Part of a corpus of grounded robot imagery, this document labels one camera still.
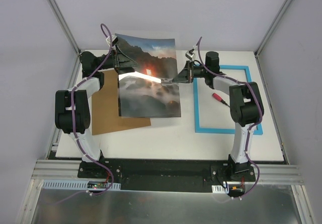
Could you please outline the red handled screwdriver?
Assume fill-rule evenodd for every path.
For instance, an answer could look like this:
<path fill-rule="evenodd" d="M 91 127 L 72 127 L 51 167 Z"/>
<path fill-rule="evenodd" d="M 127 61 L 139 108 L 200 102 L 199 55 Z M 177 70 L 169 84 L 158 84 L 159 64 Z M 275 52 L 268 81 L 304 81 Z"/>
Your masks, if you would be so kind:
<path fill-rule="evenodd" d="M 227 107 L 229 107 L 229 105 L 218 95 L 218 94 L 216 94 L 216 93 L 213 93 L 212 94 L 212 97 L 216 100 L 216 101 L 218 101 L 218 102 L 220 102 L 220 103 L 222 103 L 223 105 L 225 105 L 225 106 L 227 106 Z"/>

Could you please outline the blue picture frame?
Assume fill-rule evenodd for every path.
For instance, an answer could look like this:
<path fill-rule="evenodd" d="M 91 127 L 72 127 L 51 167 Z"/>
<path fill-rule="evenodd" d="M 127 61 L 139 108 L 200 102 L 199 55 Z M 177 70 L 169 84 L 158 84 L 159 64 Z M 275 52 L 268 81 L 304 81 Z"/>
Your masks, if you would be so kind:
<path fill-rule="evenodd" d="M 228 76 L 241 81 L 252 81 L 251 71 L 244 65 L 224 65 L 221 70 Z M 203 79 L 193 82 L 195 132 L 211 134 L 235 134 L 235 122 L 229 108 L 212 95 L 218 94 L 230 105 L 229 95 L 209 88 Z"/>

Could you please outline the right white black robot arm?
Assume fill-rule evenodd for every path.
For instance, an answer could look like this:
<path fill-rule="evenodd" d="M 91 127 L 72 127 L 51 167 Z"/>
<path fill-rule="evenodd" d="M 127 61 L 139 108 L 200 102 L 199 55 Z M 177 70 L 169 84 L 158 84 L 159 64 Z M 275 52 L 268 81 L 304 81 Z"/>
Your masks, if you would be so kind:
<path fill-rule="evenodd" d="M 255 128 L 261 123 L 264 107 L 257 83 L 241 82 L 220 71 L 219 54 L 208 51 L 205 63 L 196 61 L 194 50 L 186 52 L 187 61 L 182 71 L 173 78 L 174 83 L 192 83 L 203 78 L 205 84 L 229 96 L 229 110 L 235 122 L 233 147 L 228 155 L 227 179 L 238 181 L 250 175 L 254 165 L 249 150 Z"/>

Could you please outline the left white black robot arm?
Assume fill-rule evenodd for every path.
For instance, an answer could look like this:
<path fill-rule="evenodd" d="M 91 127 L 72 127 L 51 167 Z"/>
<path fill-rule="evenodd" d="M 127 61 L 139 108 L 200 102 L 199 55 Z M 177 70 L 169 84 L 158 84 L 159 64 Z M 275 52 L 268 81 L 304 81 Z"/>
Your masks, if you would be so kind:
<path fill-rule="evenodd" d="M 111 178 L 104 155 L 90 131 L 89 98 L 100 91 L 105 82 L 103 71 L 133 72 L 137 63 L 113 43 L 107 54 L 95 56 L 84 51 L 79 57 L 82 80 L 68 90 L 55 93 L 55 125 L 74 141 L 82 155 L 77 176 L 79 178 Z"/>

